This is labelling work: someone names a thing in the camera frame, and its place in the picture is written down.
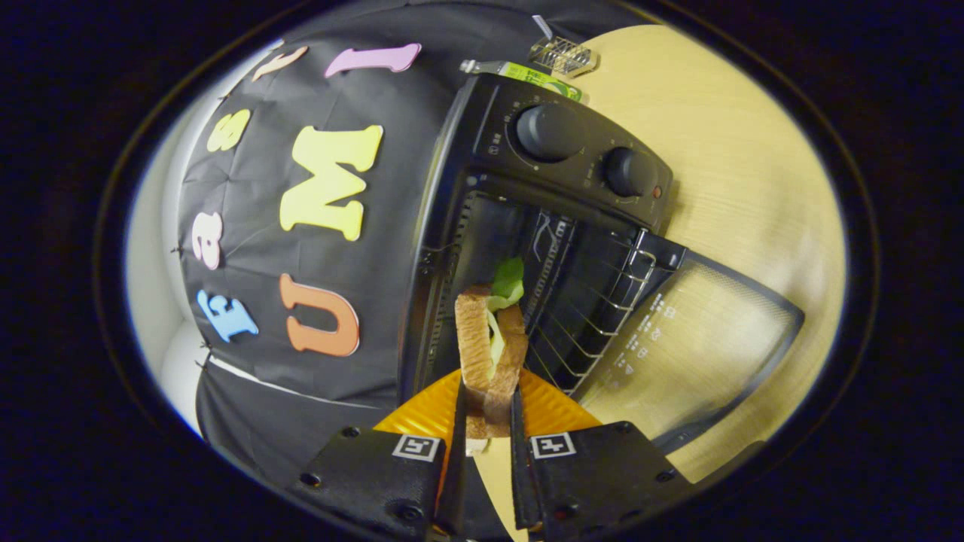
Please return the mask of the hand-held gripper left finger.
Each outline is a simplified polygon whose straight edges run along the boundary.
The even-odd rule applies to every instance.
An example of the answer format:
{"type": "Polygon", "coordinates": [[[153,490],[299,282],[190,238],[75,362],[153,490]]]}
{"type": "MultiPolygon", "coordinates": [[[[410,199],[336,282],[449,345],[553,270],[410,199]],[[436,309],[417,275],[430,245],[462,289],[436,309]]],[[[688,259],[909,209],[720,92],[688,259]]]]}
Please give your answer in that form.
{"type": "Polygon", "coordinates": [[[296,501],[375,541],[457,531],[464,495],[467,394],[462,373],[438,379],[372,428],[340,428],[300,469],[296,501]]]}

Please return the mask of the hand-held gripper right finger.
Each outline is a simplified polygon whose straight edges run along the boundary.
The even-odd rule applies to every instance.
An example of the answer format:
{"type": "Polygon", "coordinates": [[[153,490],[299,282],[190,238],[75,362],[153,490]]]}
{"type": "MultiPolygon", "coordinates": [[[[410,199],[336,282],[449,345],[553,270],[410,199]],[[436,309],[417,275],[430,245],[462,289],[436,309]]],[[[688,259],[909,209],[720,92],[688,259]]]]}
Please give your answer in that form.
{"type": "Polygon", "coordinates": [[[511,481],[532,541],[600,541],[695,491],[632,422],[600,422],[529,370],[511,398],[511,481]]]}

